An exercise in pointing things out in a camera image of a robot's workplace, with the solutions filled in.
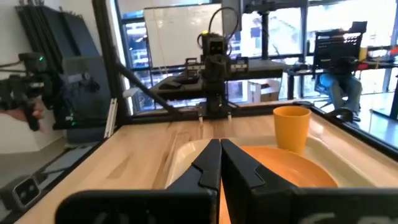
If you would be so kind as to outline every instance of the cardboard box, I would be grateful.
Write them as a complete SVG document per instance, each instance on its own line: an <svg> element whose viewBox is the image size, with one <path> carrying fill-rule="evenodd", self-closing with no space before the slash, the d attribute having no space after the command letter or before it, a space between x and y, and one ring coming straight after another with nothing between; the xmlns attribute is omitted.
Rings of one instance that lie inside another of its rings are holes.
<svg viewBox="0 0 398 224"><path fill-rule="evenodd" d="M277 101L280 91L280 81L277 80L249 80L248 103Z"/></svg>

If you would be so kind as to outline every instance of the person's hand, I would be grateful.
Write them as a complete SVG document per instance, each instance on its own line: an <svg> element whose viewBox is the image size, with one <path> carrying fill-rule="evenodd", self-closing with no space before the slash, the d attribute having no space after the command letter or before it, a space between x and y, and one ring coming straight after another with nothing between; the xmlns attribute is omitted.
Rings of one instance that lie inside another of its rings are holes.
<svg viewBox="0 0 398 224"><path fill-rule="evenodd" d="M37 119L43 119L44 118L43 111L44 111L43 101L40 98L38 98L35 100L35 108L32 115ZM19 121L25 121L25 122L27 121L24 112L19 108L14 110L4 111L4 113L8 114L9 116ZM40 131L45 133L45 129L41 125L40 125Z"/></svg>

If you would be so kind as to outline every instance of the whiteboard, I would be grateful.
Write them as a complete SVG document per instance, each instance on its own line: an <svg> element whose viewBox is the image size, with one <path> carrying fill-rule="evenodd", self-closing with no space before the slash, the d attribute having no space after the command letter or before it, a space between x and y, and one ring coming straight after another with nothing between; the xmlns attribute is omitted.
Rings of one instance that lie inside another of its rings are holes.
<svg viewBox="0 0 398 224"><path fill-rule="evenodd" d="M204 4L144 9L152 67L183 65L186 58L200 61L202 49L197 37L208 30L211 16L220 7L221 4ZM222 18L218 12L211 32L223 35Z"/></svg>

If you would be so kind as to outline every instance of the wooden table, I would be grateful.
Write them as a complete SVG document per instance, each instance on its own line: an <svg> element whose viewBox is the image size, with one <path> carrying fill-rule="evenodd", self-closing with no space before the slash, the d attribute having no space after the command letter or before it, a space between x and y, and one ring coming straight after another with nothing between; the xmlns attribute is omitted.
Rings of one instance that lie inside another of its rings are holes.
<svg viewBox="0 0 398 224"><path fill-rule="evenodd" d="M273 133L272 116L123 126L64 178L17 223L50 224L60 202L88 189L162 189L174 152L199 139L260 136ZM378 187L398 187L398 165L320 117L310 134L364 172Z"/></svg>

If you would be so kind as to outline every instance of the chair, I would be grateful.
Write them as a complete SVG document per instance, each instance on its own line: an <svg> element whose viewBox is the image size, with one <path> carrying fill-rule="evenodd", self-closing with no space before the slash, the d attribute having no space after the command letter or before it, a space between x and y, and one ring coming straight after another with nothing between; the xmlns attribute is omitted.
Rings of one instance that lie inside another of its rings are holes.
<svg viewBox="0 0 398 224"><path fill-rule="evenodd" d="M363 33L354 31L331 30L315 33L315 50L313 56L312 73L315 79L314 90L320 94L328 95L328 90L320 83L320 75L317 69L329 70L331 61L341 57L359 57ZM320 108L331 105L331 101Z"/></svg>

